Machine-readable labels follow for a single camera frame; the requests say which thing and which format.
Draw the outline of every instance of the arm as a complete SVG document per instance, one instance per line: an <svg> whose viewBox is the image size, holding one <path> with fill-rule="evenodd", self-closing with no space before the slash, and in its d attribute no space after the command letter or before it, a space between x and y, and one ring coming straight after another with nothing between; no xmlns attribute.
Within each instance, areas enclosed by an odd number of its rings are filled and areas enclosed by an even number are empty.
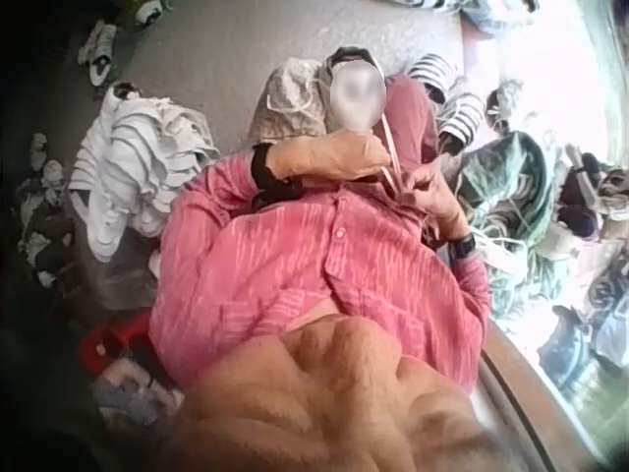
<svg viewBox="0 0 629 472"><path fill-rule="evenodd" d="M581 153L576 147L566 146L566 153L568 154L573 167L576 169L583 167ZM579 183L579 189L581 190L581 194L586 202L586 206L592 211L598 211L597 206L599 203L599 194L592 185L592 182L590 182L588 174L585 172L577 172L576 177L577 182Z"/></svg>
<svg viewBox="0 0 629 472"><path fill-rule="evenodd" d="M441 222L439 231L443 238L448 241L448 244L467 238L471 232L462 209L457 213L454 221ZM491 313L491 297L483 260L479 253L473 250L462 258L451 255L450 265L461 288L466 309L474 319L481 322L483 331L485 331Z"/></svg>
<svg viewBox="0 0 629 472"><path fill-rule="evenodd" d="M266 165L278 179L297 175L290 152L272 147ZM232 220L232 212L246 207L259 189L252 177L253 153L225 157L194 179L173 204L161 239L160 285L176 286L182 271L197 270L197 263L211 250L216 235Z"/></svg>

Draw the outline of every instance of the hand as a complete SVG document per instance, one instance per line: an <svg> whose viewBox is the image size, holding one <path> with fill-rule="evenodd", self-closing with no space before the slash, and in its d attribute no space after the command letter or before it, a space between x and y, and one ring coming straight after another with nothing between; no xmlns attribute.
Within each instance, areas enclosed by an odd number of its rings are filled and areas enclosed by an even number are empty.
<svg viewBox="0 0 629 472"><path fill-rule="evenodd" d="M300 137L279 143L269 150L268 162L278 178L310 175L350 181L378 173L391 163L391 156L372 133L341 130L318 138Z"/></svg>
<svg viewBox="0 0 629 472"><path fill-rule="evenodd" d="M417 207L434 218L439 239L454 241L470 234L470 226L436 162L405 174L400 203Z"/></svg>
<svg viewBox="0 0 629 472"><path fill-rule="evenodd" d="M566 145L565 150L574 167L583 167L583 157L578 147L568 144Z"/></svg>

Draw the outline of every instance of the pink shirt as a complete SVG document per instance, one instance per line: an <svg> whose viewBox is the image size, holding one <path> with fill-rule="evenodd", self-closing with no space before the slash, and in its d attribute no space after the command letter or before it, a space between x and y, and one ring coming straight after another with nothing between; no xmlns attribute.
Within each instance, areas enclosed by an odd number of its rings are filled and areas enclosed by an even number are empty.
<svg viewBox="0 0 629 472"><path fill-rule="evenodd" d="M450 269L422 244L420 219L380 184L305 191L233 217L258 192L251 158L207 169L168 220L149 334L170 376L187 386L239 344L285 332L332 297L471 389L490 306L483 263L471 256Z"/></svg>

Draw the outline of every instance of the red object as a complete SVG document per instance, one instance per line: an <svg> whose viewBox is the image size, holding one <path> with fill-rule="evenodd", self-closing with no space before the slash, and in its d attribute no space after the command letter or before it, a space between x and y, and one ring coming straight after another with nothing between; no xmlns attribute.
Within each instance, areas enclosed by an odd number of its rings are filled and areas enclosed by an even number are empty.
<svg viewBox="0 0 629 472"><path fill-rule="evenodd" d="M148 338L150 310L145 310L132 320L94 329L79 346L79 357L84 368L94 377L128 349L136 337Z"/></svg>
<svg viewBox="0 0 629 472"><path fill-rule="evenodd" d="M434 160L432 104L420 84L394 78L385 113L403 170ZM380 126L374 132L381 137ZM471 390L490 311L483 261L450 269L422 244L422 219L379 184L305 189L298 201L233 218L258 193L251 159L242 152L206 169L168 218L149 333L170 377L189 386L242 343L284 333L333 297L342 313L374 321L405 355Z"/></svg>

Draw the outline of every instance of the concrete floor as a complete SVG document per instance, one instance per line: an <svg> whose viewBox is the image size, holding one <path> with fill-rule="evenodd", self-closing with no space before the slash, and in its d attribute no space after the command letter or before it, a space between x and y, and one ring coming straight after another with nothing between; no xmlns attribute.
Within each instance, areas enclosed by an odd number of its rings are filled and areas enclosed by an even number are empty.
<svg viewBox="0 0 629 472"><path fill-rule="evenodd" d="M241 145L268 74L288 57L324 59L339 46L359 45L386 72L427 51L463 64L458 15L382 0L175 3L175 11L137 46L122 78L145 94L170 96L202 111L223 152ZM71 51L47 94L39 126L51 156L68 164L98 109L86 71L74 59Z"/></svg>

